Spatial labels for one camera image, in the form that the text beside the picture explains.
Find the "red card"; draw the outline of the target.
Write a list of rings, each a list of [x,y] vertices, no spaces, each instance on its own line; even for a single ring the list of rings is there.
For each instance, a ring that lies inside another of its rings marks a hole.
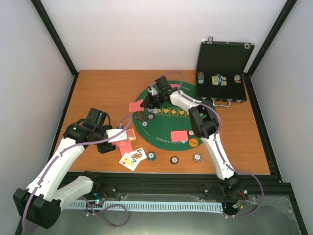
[[[124,156],[126,153],[131,153],[134,149],[130,141],[126,141],[124,145],[119,146],[121,156]]]
[[[188,141],[187,131],[186,130],[171,131],[171,141],[172,142]]]
[[[144,109],[140,106],[140,103],[137,102],[132,102],[129,103],[129,112],[134,113],[134,112],[141,112]]]
[[[177,88],[179,90],[180,86],[179,84],[170,84],[171,88]]]

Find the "brown chips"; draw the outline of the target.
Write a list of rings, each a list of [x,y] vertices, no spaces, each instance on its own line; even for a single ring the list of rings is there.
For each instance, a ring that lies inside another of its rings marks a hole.
[[[189,135],[190,137],[192,137],[192,136],[194,136],[194,135],[195,135],[195,133],[194,133],[194,131],[193,131],[193,130],[189,130],[189,131],[188,131],[188,135]]]
[[[147,115],[148,120],[153,120],[154,119],[154,114],[148,114]]]

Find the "black triangular all-in button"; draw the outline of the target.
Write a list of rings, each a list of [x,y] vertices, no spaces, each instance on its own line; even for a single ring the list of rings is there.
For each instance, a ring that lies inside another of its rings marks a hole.
[[[144,121],[144,112],[138,112],[134,115],[134,119],[137,119],[139,121]]]

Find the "two of hearts card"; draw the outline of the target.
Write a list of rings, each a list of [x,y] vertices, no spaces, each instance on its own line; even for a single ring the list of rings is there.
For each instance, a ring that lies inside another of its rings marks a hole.
[[[132,158],[129,153],[125,153],[119,160],[119,163],[129,170],[135,171],[139,164],[139,160]]]

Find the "blue 50 chip stack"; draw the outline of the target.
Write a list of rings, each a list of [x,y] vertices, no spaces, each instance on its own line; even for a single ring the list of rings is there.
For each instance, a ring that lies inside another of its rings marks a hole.
[[[147,154],[147,159],[148,159],[149,161],[154,161],[154,160],[156,159],[156,154],[155,154],[155,152],[152,152],[152,151],[148,152],[148,154]]]

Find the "brown 100 chip stack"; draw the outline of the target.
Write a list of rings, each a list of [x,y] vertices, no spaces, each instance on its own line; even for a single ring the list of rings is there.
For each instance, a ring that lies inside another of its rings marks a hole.
[[[171,164],[177,164],[179,162],[179,159],[178,159],[178,157],[176,157],[176,156],[173,156],[173,157],[171,157],[170,158],[170,163]]]

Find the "blue orange 10 chip stack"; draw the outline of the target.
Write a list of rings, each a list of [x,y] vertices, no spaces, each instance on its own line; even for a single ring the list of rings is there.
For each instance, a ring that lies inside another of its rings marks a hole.
[[[200,162],[200,161],[202,160],[202,156],[201,156],[201,154],[199,154],[199,153],[195,153],[195,154],[193,155],[193,159],[194,159],[196,162]]]

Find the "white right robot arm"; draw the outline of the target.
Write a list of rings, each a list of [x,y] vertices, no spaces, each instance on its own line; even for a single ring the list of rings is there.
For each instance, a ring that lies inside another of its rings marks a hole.
[[[224,198],[230,197],[239,188],[240,183],[222,145],[221,117],[208,101],[196,100],[185,94],[180,87],[172,88],[167,78],[162,76],[147,87],[147,94],[140,106],[153,109],[160,108],[164,103],[172,104],[189,113],[191,128],[196,137],[205,144],[214,163],[220,195]]]

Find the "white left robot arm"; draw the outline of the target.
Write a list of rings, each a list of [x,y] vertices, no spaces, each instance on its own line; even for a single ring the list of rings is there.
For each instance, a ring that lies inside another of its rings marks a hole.
[[[48,229],[73,201],[86,194],[96,197],[101,193],[100,177],[89,171],[83,172],[62,188],[59,185],[71,165],[89,145],[97,142],[99,153],[115,149],[111,143],[102,141],[108,137],[106,131],[112,128],[110,124],[104,124],[109,117],[107,113],[91,108],[86,118],[69,125],[41,173],[26,189],[19,188],[15,191],[13,200],[25,232],[31,231],[26,227],[27,220]]]

